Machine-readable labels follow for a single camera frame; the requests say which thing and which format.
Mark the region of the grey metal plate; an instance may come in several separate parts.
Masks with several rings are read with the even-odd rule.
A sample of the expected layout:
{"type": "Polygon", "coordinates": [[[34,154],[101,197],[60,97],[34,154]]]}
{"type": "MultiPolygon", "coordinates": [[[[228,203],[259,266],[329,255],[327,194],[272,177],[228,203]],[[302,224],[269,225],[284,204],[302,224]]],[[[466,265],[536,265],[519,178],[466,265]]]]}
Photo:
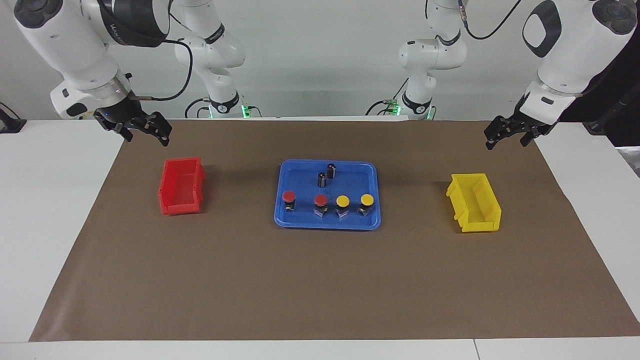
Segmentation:
{"type": "Polygon", "coordinates": [[[640,146],[617,146],[615,149],[640,178],[640,146]]]}

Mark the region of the blue plastic tray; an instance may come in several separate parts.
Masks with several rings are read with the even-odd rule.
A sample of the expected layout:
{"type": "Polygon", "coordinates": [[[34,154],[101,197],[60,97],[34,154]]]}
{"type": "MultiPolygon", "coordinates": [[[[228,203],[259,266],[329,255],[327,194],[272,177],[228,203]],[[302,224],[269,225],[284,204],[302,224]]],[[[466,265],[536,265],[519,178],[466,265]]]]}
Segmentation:
{"type": "Polygon", "coordinates": [[[319,159],[288,159],[279,169],[274,221],[283,228],[372,231],[382,223],[378,191],[377,168],[370,162],[319,159]],[[318,173],[327,173],[329,163],[336,165],[335,178],[327,178],[326,187],[317,185],[318,173]],[[295,192],[295,209],[284,209],[282,194],[295,192]],[[327,196],[327,214],[314,214],[314,197],[327,196]],[[371,194],[375,201],[366,216],[358,213],[363,194],[371,194]],[[339,218],[335,212],[336,198],[350,199],[349,213],[339,218]]]}

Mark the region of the yellow plastic bin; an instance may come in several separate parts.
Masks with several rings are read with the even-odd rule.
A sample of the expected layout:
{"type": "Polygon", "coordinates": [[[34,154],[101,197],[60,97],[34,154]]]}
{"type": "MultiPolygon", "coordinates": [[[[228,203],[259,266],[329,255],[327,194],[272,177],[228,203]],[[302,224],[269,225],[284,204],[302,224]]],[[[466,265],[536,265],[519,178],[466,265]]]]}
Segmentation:
{"type": "Polygon", "coordinates": [[[486,173],[453,173],[446,196],[463,233],[499,230],[502,209],[486,173]]]}

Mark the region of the brown paper table mat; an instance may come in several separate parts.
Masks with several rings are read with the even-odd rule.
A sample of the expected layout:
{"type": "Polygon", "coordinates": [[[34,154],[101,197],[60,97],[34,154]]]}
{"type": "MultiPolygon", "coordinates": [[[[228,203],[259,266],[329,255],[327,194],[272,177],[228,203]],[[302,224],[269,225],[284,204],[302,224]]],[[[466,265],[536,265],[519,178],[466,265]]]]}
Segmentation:
{"type": "Polygon", "coordinates": [[[633,337],[640,322],[534,144],[482,121],[176,121],[114,160],[31,341],[633,337]],[[198,213],[165,161],[200,157],[198,213]],[[373,231],[279,227],[290,158],[372,163],[373,231]],[[452,174],[485,173],[494,232],[463,233],[452,174]]]}

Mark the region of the red plastic bin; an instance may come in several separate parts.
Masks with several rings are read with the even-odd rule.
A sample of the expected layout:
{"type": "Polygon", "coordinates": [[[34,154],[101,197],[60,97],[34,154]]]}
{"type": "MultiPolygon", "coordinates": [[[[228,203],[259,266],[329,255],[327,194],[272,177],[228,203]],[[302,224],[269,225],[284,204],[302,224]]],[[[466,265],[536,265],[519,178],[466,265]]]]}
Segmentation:
{"type": "Polygon", "coordinates": [[[198,214],[203,201],[206,174],[201,157],[167,159],[158,188],[163,215],[198,214]]]}

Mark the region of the black stand base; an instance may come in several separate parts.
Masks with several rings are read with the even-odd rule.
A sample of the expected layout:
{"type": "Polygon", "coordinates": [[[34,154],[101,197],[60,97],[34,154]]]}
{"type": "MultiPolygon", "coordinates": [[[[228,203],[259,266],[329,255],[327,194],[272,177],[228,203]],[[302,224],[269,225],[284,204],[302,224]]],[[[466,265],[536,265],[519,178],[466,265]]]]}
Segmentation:
{"type": "Polygon", "coordinates": [[[582,124],[591,135],[605,136],[607,128],[614,128],[620,134],[637,133],[640,136],[640,83],[631,87],[601,116],[582,124]]]}

